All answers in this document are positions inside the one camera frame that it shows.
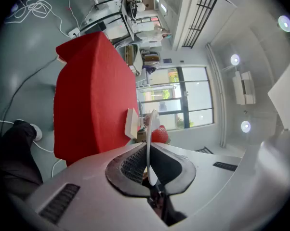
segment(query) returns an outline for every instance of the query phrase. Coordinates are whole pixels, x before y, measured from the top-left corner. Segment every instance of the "ceiling light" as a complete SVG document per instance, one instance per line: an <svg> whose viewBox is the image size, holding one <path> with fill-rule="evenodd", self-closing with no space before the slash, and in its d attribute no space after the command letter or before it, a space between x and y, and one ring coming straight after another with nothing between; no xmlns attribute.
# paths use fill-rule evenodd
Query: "ceiling light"
<svg viewBox="0 0 290 231"><path fill-rule="evenodd" d="M283 31L290 32L290 19L282 15L278 19L278 24Z"/></svg>
<svg viewBox="0 0 290 231"><path fill-rule="evenodd" d="M248 132L250 132L250 130L251 130L250 122L249 122L249 121L243 121L243 122L241 123L241 130L242 130L244 133L248 133Z"/></svg>
<svg viewBox="0 0 290 231"><path fill-rule="evenodd" d="M240 58L238 55L234 54L231 56L231 64L237 66L240 62Z"/></svg>
<svg viewBox="0 0 290 231"><path fill-rule="evenodd" d="M165 13L167 12L167 9L163 4L161 4L161 8L164 10Z"/></svg>

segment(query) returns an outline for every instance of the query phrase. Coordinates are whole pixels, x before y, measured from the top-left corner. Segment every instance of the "mesh grille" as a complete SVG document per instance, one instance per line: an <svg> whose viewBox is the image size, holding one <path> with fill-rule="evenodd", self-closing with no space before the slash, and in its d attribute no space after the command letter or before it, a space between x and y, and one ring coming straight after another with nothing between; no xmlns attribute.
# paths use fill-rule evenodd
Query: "mesh grille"
<svg viewBox="0 0 290 231"><path fill-rule="evenodd" d="M127 157L120 165L120 170L130 180L142 184L146 168L146 147Z"/></svg>
<svg viewBox="0 0 290 231"><path fill-rule="evenodd" d="M70 205L80 186L67 184L40 212L40 216L56 224Z"/></svg>

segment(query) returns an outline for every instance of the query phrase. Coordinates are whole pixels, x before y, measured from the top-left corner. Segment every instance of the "red fabric cover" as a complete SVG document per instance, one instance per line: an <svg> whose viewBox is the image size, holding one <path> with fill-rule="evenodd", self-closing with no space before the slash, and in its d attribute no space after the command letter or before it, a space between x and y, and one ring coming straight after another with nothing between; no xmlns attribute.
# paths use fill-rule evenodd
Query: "red fabric cover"
<svg viewBox="0 0 290 231"><path fill-rule="evenodd" d="M128 108L137 109L135 76L96 32L56 48L67 62L54 98L54 154L73 163L124 146Z"/></svg>

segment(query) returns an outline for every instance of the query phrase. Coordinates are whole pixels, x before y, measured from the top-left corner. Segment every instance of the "black vent slot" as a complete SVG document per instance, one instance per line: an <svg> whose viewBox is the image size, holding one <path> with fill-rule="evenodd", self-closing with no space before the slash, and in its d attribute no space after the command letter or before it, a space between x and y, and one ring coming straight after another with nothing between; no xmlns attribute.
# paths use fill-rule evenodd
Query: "black vent slot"
<svg viewBox="0 0 290 231"><path fill-rule="evenodd" d="M241 85L242 85L242 89L243 89L243 95L246 95L246 87L245 87L245 82L243 79L241 80Z"/></svg>
<svg viewBox="0 0 290 231"><path fill-rule="evenodd" d="M128 179L142 184L146 168L146 147L127 157L120 165L120 170Z"/></svg>
<svg viewBox="0 0 290 231"><path fill-rule="evenodd" d="M216 162L213 164L213 166L219 167L219 168L223 168L223 169L227 169L230 171L235 171L237 169L237 165L232 165L232 164L226 164L226 163L221 163L221 162Z"/></svg>
<svg viewBox="0 0 290 231"><path fill-rule="evenodd" d="M79 191L80 187L74 184L67 184L64 188L44 207L40 216L49 222L56 224L62 217L65 210Z"/></svg>

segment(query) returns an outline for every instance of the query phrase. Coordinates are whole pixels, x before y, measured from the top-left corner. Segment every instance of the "wall-mounted air conditioner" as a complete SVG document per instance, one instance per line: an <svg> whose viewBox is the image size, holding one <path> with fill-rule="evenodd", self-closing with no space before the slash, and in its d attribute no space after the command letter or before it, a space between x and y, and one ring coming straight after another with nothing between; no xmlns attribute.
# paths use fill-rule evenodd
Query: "wall-mounted air conditioner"
<svg viewBox="0 0 290 231"><path fill-rule="evenodd" d="M233 77L233 83L237 104L245 105L256 103L254 83L250 71L243 74L236 71Z"/></svg>

